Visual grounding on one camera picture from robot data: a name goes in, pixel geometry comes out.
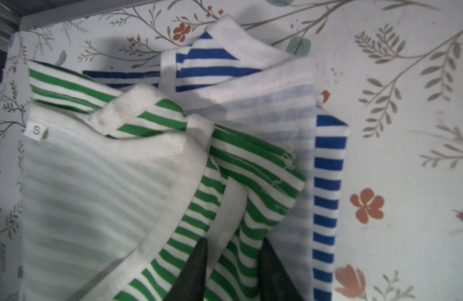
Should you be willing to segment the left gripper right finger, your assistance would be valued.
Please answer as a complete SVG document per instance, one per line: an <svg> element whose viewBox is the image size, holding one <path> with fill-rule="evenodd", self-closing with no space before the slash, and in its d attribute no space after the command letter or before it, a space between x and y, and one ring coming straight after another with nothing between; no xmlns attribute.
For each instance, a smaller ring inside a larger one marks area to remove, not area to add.
<svg viewBox="0 0 463 301"><path fill-rule="evenodd" d="M258 289L262 301L304 301L267 238L258 258Z"/></svg>

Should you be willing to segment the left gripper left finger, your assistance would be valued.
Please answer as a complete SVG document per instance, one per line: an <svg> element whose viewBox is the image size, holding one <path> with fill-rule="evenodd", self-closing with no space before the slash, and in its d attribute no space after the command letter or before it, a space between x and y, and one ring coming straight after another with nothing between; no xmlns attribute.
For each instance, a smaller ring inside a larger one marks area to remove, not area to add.
<svg viewBox="0 0 463 301"><path fill-rule="evenodd" d="M197 241L183 270L164 298L164 301L203 301L208 267L208 240Z"/></svg>

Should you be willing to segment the green white striped tank top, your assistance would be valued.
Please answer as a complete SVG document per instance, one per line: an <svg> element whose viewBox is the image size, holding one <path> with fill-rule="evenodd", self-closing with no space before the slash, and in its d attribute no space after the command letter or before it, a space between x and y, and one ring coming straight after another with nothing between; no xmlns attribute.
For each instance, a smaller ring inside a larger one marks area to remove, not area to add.
<svg viewBox="0 0 463 301"><path fill-rule="evenodd" d="M28 70L23 300L164 300L201 239L203 298L260 298L263 241L305 186L290 153L149 85Z"/></svg>

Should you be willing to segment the navy white striped tank top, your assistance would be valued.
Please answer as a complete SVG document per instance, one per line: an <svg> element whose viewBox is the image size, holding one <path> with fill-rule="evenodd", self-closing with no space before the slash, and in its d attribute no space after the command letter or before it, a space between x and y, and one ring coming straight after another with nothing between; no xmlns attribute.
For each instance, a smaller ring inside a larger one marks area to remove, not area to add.
<svg viewBox="0 0 463 301"><path fill-rule="evenodd" d="M304 190L269 240L306 300L330 300L348 125L317 98L314 64L251 37L231 18L162 53L149 71L85 71L119 90L151 84L184 109L286 149Z"/></svg>

